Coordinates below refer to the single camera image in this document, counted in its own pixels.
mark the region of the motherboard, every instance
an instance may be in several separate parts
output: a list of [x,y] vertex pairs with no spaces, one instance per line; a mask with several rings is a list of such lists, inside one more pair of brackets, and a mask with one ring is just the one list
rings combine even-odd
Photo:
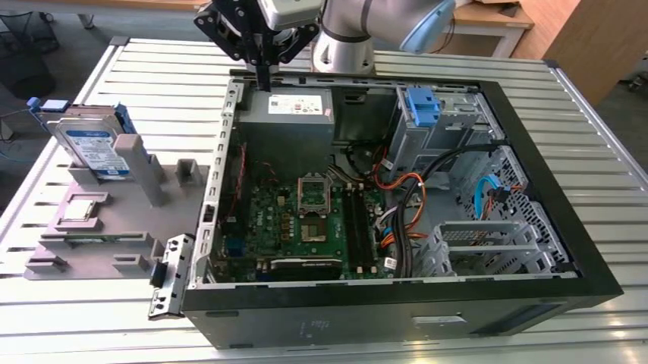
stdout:
[[386,278],[373,223],[383,195],[307,174],[296,184],[252,187],[247,225],[226,236],[214,258],[216,281],[323,281]]

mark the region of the blue hard drive label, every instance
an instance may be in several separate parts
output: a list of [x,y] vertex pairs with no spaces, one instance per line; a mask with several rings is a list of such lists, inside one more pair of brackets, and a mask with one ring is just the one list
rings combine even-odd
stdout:
[[107,131],[68,130],[65,133],[71,137],[77,138],[111,138],[111,134]]
[[67,130],[77,154],[83,157],[89,169],[103,179],[123,179],[128,175],[128,165],[112,149],[113,139],[101,130]]

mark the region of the aluminum workbench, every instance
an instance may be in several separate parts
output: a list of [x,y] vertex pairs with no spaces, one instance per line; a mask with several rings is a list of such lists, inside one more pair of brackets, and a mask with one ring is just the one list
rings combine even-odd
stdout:
[[[121,102],[161,164],[207,165],[228,70],[206,42],[108,47],[76,103]],[[0,362],[640,363],[648,357],[648,178],[564,73],[541,61],[375,53],[378,74],[500,82],[625,295],[513,337],[216,351],[187,319],[147,321],[145,280],[27,281],[24,262],[72,180],[49,141],[0,220]],[[307,71],[303,52],[286,71]]]

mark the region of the power supply label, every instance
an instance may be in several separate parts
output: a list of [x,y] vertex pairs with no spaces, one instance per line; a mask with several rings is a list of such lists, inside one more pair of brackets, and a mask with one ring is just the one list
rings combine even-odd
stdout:
[[268,114],[322,115],[322,96],[271,95],[267,103]]
[[73,148],[81,155],[89,169],[101,179],[123,179],[128,165],[112,149],[112,136],[105,131],[67,130]]

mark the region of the computer chassis frame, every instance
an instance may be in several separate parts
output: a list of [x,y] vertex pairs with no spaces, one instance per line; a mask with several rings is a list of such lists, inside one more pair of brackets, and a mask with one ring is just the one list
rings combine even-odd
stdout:
[[[252,86],[254,75],[231,71],[239,79],[230,83],[223,101],[223,133],[216,137],[216,154],[210,173],[223,173],[228,131],[235,119],[243,86]],[[218,348],[302,346],[430,340],[514,334],[549,317],[577,308],[592,307],[622,294],[621,287],[596,249],[558,182],[541,157],[508,97],[495,82],[343,74],[284,73],[272,77],[274,86],[423,86],[430,83],[477,88],[506,136],[505,140],[529,179],[529,195],[545,209],[546,217],[564,242],[570,263],[580,276],[570,279],[520,281],[470,280],[423,283],[409,278],[391,284],[311,285],[268,287],[250,284],[208,289],[200,282],[204,262],[191,259],[186,290],[176,297],[182,312]],[[208,184],[206,206],[218,209],[219,183]],[[211,248],[218,234],[215,221],[199,224],[196,253]],[[446,315],[450,304],[453,315]],[[508,310],[497,313],[501,306]],[[445,325],[459,322],[467,312],[487,310],[498,316],[467,334],[438,335]],[[394,322],[410,322],[401,325]],[[266,326],[266,333],[258,327]]]

